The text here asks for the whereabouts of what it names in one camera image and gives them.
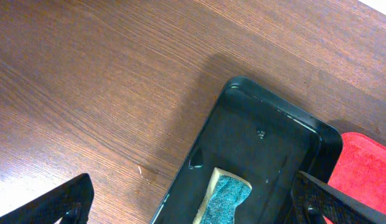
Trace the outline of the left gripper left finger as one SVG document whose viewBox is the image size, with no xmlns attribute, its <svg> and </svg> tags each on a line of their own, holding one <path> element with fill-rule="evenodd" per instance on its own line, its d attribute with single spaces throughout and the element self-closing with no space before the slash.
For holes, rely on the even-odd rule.
<svg viewBox="0 0 386 224">
<path fill-rule="evenodd" d="M 80 174 L 0 217 L 0 223 L 87 224 L 94 198 L 91 178 Z"/>
</svg>

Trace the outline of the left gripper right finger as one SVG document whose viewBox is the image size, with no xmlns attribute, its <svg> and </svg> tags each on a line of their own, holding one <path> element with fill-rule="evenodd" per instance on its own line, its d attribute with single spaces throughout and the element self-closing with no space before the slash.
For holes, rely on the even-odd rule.
<svg viewBox="0 0 386 224">
<path fill-rule="evenodd" d="M 325 184 L 297 172 L 291 199 L 298 223 L 386 223 L 386 215 Z"/>
</svg>

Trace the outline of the green and yellow sponge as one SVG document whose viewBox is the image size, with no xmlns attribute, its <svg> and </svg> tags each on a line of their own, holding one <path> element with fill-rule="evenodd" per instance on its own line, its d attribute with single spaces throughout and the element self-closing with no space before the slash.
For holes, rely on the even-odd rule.
<svg viewBox="0 0 386 224">
<path fill-rule="evenodd" d="M 245 179 L 218 167 L 213 169 L 193 224 L 234 224 L 237 207 L 251 194 Z"/>
</svg>

